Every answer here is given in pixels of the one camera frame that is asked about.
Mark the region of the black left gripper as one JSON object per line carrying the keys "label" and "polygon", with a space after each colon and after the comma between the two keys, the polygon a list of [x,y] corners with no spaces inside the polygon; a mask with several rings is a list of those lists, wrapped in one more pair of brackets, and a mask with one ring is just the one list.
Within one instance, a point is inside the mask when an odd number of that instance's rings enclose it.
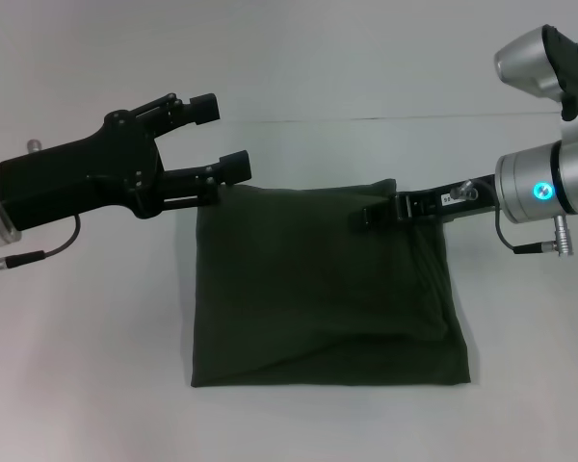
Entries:
{"label": "black left gripper", "polygon": [[163,172],[154,139],[188,124],[219,120],[214,93],[184,102],[167,94],[105,116],[93,135],[0,163],[0,204],[19,231],[106,206],[137,218],[215,205],[219,188],[251,179],[246,150],[215,164]]}

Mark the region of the dark green shirt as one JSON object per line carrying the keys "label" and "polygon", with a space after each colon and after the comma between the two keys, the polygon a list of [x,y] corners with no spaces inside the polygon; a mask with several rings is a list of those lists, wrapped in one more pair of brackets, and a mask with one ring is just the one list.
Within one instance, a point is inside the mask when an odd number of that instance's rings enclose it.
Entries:
{"label": "dark green shirt", "polygon": [[442,226],[350,227],[394,189],[235,186],[200,209],[192,385],[468,383]]}

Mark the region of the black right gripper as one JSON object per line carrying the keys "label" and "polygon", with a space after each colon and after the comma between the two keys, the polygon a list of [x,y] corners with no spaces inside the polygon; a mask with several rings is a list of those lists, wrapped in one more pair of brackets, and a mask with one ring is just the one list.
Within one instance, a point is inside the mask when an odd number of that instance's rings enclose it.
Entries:
{"label": "black right gripper", "polygon": [[453,198],[466,180],[429,190],[397,192],[349,214],[351,230],[376,230],[414,222],[443,221],[493,212],[494,175],[470,179],[473,198]]}

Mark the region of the right gripper silver knob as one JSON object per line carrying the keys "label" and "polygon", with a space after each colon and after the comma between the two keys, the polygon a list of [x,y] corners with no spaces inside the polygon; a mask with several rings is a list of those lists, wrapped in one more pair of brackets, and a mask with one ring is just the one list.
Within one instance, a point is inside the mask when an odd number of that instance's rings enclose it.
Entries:
{"label": "right gripper silver knob", "polygon": [[466,180],[451,189],[450,196],[454,200],[474,201],[479,197],[479,192],[472,180]]}

